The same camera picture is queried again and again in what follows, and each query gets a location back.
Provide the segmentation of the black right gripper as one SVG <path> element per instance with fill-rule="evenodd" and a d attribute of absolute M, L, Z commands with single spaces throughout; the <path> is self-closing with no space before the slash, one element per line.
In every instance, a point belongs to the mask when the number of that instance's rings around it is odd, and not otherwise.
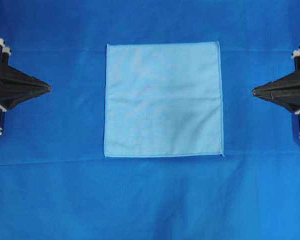
<path fill-rule="evenodd" d="M 291 113 L 298 116 L 299 121 L 299 138 L 300 138 L 300 94 L 284 95 L 276 94 L 271 91 L 281 90 L 300 90 L 300 45 L 294 50 L 292 59 L 294 61 L 295 72 L 290 73 L 278 80 L 268 82 L 262 86 L 255 87 L 252 90 L 254 97 L 279 105 Z"/>

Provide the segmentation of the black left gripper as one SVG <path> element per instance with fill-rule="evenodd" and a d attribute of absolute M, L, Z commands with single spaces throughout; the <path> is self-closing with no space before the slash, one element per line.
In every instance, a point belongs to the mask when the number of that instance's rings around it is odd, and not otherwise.
<path fill-rule="evenodd" d="M 2 38 L 0 38 L 0 64 L 6 64 L 0 65 L 0 79 L 4 83 L 43 87 L 46 89 L 33 92 L 26 92 L 22 94 L 9 93 L 7 96 L 0 97 L 0 136 L 4 131 L 4 122 L 7 110 L 12 110 L 20 103 L 23 103 L 33 98 L 40 97 L 51 91 L 51 86 L 48 83 L 41 81 L 36 77 L 29 76 L 7 65 L 10 56 L 11 49 L 8 46 L 6 46 L 5 41 Z"/>

